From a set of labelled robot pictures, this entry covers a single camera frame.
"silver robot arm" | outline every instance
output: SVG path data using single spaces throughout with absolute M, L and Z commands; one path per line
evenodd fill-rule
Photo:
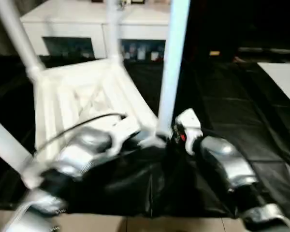
M 232 201 L 245 227 L 250 231 L 290 231 L 290 220 L 282 213 L 259 181 L 248 161 L 225 139 L 203 136 L 201 124 L 192 109 L 176 118 L 173 137 L 185 150 L 206 165 L 214 176 L 212 189 Z
M 24 197 L 4 232 L 52 232 L 59 226 L 52 219 L 66 211 L 64 192 L 72 181 L 81 181 L 92 168 L 115 159 L 122 144 L 140 131 L 131 117 L 119 121 L 110 132 L 82 127 L 41 173 L 40 185 Z

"wooden floor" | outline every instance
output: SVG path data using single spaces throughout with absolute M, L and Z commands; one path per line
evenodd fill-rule
M 0 211 L 0 229 L 11 212 Z M 56 218 L 61 232 L 244 232 L 240 220 L 229 218 L 117 217 L 91 214 Z

